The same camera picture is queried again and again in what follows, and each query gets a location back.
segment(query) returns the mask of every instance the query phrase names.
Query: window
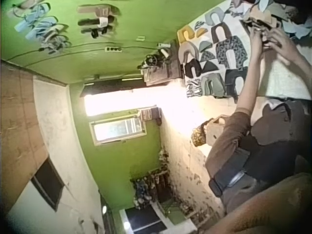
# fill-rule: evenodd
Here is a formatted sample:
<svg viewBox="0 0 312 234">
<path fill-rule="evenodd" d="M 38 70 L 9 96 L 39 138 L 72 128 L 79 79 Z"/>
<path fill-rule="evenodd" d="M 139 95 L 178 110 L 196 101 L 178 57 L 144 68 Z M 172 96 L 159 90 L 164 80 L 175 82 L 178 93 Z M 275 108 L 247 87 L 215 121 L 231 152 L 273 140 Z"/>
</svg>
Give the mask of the window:
<svg viewBox="0 0 312 234">
<path fill-rule="evenodd" d="M 56 211 L 64 183 L 50 159 L 47 159 L 42 164 L 31 181 L 43 199 Z"/>
<path fill-rule="evenodd" d="M 116 91 L 105 94 L 86 95 L 84 107 L 87 116 L 96 116 L 124 110 L 156 105 L 162 87 Z"/>
<path fill-rule="evenodd" d="M 95 145 L 146 135 L 145 123 L 136 116 L 90 123 Z"/>
</svg>

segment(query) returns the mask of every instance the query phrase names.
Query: leopard print fabric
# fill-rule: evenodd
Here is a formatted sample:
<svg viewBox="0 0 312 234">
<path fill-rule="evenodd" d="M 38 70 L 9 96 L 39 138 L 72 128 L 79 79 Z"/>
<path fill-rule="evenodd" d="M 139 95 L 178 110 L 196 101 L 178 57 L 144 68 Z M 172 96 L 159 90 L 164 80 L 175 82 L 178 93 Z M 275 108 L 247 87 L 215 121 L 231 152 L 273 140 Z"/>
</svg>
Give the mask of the leopard print fabric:
<svg viewBox="0 0 312 234">
<path fill-rule="evenodd" d="M 243 70 L 244 61 L 247 59 L 247 52 L 244 48 L 242 41 L 238 38 L 238 36 L 232 36 L 229 39 L 219 42 L 216 45 L 215 50 L 219 64 L 223 64 L 226 67 L 226 69 L 230 68 L 228 59 L 226 57 L 226 52 L 228 50 L 234 50 L 236 68 L 239 71 Z"/>
<path fill-rule="evenodd" d="M 210 120 L 202 123 L 200 126 L 197 128 L 193 129 L 192 135 L 191 135 L 191 140 L 194 144 L 195 147 L 201 146 L 206 144 L 206 125 L 213 120 L 211 118 Z"/>
</svg>

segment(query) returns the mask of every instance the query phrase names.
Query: black belt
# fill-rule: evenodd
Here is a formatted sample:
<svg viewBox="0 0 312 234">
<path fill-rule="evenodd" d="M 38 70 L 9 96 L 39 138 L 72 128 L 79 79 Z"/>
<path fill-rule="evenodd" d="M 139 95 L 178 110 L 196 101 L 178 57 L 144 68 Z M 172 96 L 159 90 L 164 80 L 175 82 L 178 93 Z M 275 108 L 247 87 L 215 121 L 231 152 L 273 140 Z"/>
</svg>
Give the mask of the black belt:
<svg viewBox="0 0 312 234">
<path fill-rule="evenodd" d="M 209 187 L 216 197 L 221 197 L 227 187 L 233 186 L 245 174 L 244 165 L 250 152 L 236 148 L 233 155 L 209 181 Z"/>
</svg>

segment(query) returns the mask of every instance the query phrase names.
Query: green wall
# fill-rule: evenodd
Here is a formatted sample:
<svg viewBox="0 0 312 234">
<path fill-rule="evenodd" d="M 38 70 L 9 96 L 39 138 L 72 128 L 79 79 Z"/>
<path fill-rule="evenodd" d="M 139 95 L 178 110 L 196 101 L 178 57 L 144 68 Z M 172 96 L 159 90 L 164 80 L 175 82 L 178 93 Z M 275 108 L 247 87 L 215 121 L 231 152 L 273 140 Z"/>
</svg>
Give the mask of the green wall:
<svg viewBox="0 0 312 234">
<path fill-rule="evenodd" d="M 69 38 L 71 48 L 61 55 L 39 52 L 40 43 L 25 38 L 29 29 L 18 33 L 14 26 L 19 18 L 9 18 L 12 4 L 23 0 L 1 1 L 1 59 L 65 83 L 80 82 L 94 74 L 116 75 L 137 72 L 147 54 L 156 44 L 176 38 L 176 32 L 185 24 L 216 6 L 222 0 L 46 0 L 51 10 L 46 16 L 55 16 L 59 23 L 68 25 L 61 33 Z M 116 31 L 111 38 L 93 39 L 81 34 L 79 19 L 93 19 L 95 14 L 79 14 L 76 9 L 84 4 L 112 4 L 120 9 Z M 145 41 L 138 42 L 138 36 Z M 105 46 L 121 46 L 122 53 L 104 52 Z"/>
<path fill-rule="evenodd" d="M 154 121 L 148 121 L 146 136 L 95 146 L 90 121 L 124 116 L 137 110 L 87 117 L 83 98 L 79 97 L 82 88 L 82 83 L 71 84 L 70 96 L 77 134 L 91 173 L 112 210 L 133 207 L 134 190 L 129 180 L 159 166 L 159 127 Z"/>
</svg>

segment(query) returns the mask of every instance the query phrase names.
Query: cable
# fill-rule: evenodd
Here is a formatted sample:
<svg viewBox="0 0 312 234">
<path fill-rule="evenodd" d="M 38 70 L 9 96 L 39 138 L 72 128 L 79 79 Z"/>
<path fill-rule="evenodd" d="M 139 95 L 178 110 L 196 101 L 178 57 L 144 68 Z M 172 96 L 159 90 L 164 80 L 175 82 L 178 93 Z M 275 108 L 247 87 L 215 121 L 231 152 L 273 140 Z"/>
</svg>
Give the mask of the cable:
<svg viewBox="0 0 312 234">
<path fill-rule="evenodd" d="M 39 50 L 32 50 L 32 51 L 25 52 L 25 53 L 23 53 L 23 54 L 15 55 L 15 56 L 13 56 L 13 57 L 7 59 L 6 61 L 10 61 L 10 60 L 12 60 L 12 59 L 15 59 L 15 58 L 20 57 L 20 56 L 23 56 L 23 55 L 31 54 L 31 53 L 33 53 L 33 52 L 39 52 Z"/>
<path fill-rule="evenodd" d="M 93 45 L 93 44 L 118 44 L 116 42 L 110 42 L 110 41 L 102 41 L 102 42 L 91 42 L 91 43 L 84 43 L 84 44 L 78 44 L 78 45 L 72 45 L 70 47 L 67 47 L 66 49 L 68 48 L 76 48 L 76 47 L 80 47 L 80 46 L 85 46 L 85 45 Z M 19 55 L 15 55 L 9 59 L 7 59 L 6 61 L 10 61 L 10 60 L 13 60 L 13 59 L 16 59 L 20 56 L 24 56 L 24 55 L 27 55 L 27 54 L 31 54 L 31 53 L 34 53 L 34 52 L 39 52 L 39 50 L 33 50 L 33 51 L 29 51 L 29 52 L 25 52 L 23 54 L 19 54 Z"/>
<path fill-rule="evenodd" d="M 124 47 L 121 46 L 121 48 L 123 48 L 123 49 L 141 48 L 141 49 L 149 49 L 149 50 L 156 50 L 156 49 L 157 49 L 157 48 L 144 47 L 144 46 L 124 46 Z M 47 61 L 47 60 L 56 59 L 56 58 L 60 58 L 60 57 L 68 56 L 68 55 L 75 55 L 75 54 L 81 54 L 81 53 L 87 53 L 87 52 L 94 52 L 94 51 L 101 51 L 101 50 L 105 50 L 105 48 L 95 49 L 95 50 L 77 51 L 77 52 L 72 52 L 72 53 L 68 53 L 68 54 L 63 54 L 63 55 L 59 55 L 59 56 L 55 56 L 55 57 L 51 57 L 51 58 L 45 58 L 45 59 L 39 60 L 39 61 L 37 61 L 37 62 L 29 63 L 29 64 L 25 65 L 24 67 L 29 67 L 29 66 L 34 65 L 34 64 L 37 64 L 37 63 L 39 63 L 39 62 L 44 62 L 44 61 Z"/>
</svg>

